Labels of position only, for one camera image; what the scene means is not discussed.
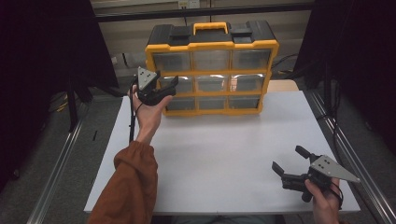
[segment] yellow storage organizer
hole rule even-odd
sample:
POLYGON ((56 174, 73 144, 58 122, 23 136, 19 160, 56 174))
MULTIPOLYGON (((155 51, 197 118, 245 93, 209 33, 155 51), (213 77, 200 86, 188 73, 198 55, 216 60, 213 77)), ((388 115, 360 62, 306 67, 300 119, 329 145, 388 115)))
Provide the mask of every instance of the yellow storage organizer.
POLYGON ((262 111, 277 43, 266 21, 157 25, 146 47, 158 87, 179 76, 167 116, 242 115, 262 111))

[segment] wall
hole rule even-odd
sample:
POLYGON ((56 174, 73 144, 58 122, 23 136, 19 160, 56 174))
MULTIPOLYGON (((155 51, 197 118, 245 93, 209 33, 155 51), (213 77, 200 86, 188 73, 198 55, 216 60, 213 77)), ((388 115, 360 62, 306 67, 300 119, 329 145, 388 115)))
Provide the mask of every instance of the wall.
MULTIPOLYGON (((302 0, 201 0, 201 7, 242 7, 270 4, 301 3, 302 0)), ((92 0, 96 14, 136 13, 144 11, 178 9, 177 1, 171 0, 92 0)), ((230 24, 245 23, 250 20, 267 20, 280 43, 277 58, 298 53, 302 44, 310 11, 273 12, 241 15, 213 16, 212 21, 227 21, 230 24)), ((187 18, 187 24, 207 22, 210 17, 187 18)), ((110 54, 124 52, 141 53, 144 51, 152 28, 156 24, 185 25, 184 18, 149 20, 149 21, 116 21, 102 22, 100 28, 110 54)))

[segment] yellow handle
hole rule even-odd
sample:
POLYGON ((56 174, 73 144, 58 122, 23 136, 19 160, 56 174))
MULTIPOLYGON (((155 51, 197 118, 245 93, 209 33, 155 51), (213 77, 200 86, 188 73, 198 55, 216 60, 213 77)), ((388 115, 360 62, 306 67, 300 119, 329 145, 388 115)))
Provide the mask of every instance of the yellow handle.
POLYGON ((224 33, 228 34, 227 23, 226 22, 205 22, 205 23, 195 23, 193 34, 196 34, 197 30, 216 30, 224 29, 224 33))

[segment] fingers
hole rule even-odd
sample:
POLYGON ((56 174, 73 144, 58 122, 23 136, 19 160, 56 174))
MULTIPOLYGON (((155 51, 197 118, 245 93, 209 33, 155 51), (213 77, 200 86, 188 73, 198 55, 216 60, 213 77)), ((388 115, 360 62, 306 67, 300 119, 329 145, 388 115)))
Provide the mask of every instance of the fingers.
POLYGON ((133 97, 133 103, 134 103, 134 110, 136 110, 141 104, 142 104, 142 102, 139 100, 139 98, 137 98, 137 96, 136 96, 136 93, 137 92, 137 86, 136 85, 133 85, 132 86, 132 93, 133 94, 131 94, 129 91, 128 91, 128 96, 129 97, 133 97))
POLYGON ((169 102, 172 101, 172 99, 173 97, 171 95, 167 95, 157 104, 157 106, 163 110, 169 104, 169 102))
POLYGON ((332 178, 332 182, 333 182, 333 185, 331 185, 330 188, 331 188, 335 193, 340 194, 340 190, 337 188, 337 187, 340 186, 340 179, 338 179, 338 178, 332 178))
POLYGON ((309 190, 309 192, 311 192, 312 195, 314 195, 315 200, 317 201, 318 204, 325 204, 327 202, 320 188, 316 184, 312 183, 309 179, 306 179, 305 186, 309 190))

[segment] gray floor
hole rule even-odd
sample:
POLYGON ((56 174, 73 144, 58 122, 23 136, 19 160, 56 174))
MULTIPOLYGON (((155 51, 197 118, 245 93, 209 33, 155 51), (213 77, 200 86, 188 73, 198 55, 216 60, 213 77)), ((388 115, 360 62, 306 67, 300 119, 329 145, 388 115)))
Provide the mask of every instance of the gray floor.
MULTIPOLYGON (((128 77, 119 78, 120 91, 126 91, 128 80, 128 77)), ((297 83, 301 90, 304 90, 304 83, 300 79, 297 83)), ((90 104, 88 115, 83 120, 77 142, 70 152, 64 173, 60 177, 43 223, 84 223, 88 217, 82 209, 87 201, 120 108, 120 99, 106 96, 99 90, 92 90, 92 92, 95 96, 94 100, 90 104)), ((367 129, 365 119, 345 96, 342 97, 338 116, 339 126, 394 207, 396 184, 391 180, 396 179, 395 156, 389 152, 381 136, 367 129)), ((318 123, 332 147, 330 130, 323 120, 319 120, 318 123)), ((47 126, 40 135, 35 150, 28 155, 27 162, 21 168, 21 178, 9 181, 0 194, 0 223, 27 222, 63 149, 68 137, 68 125, 67 108, 50 114, 47 126)), ((341 154, 341 158, 345 166, 349 167, 345 156, 341 154)), ((375 223, 369 207, 375 213, 379 223, 384 223, 364 189, 359 185, 357 189, 363 198, 355 192, 361 211, 342 215, 342 219, 351 223, 375 223)), ((313 223, 311 214, 285 215, 285 219, 288 224, 313 223)))

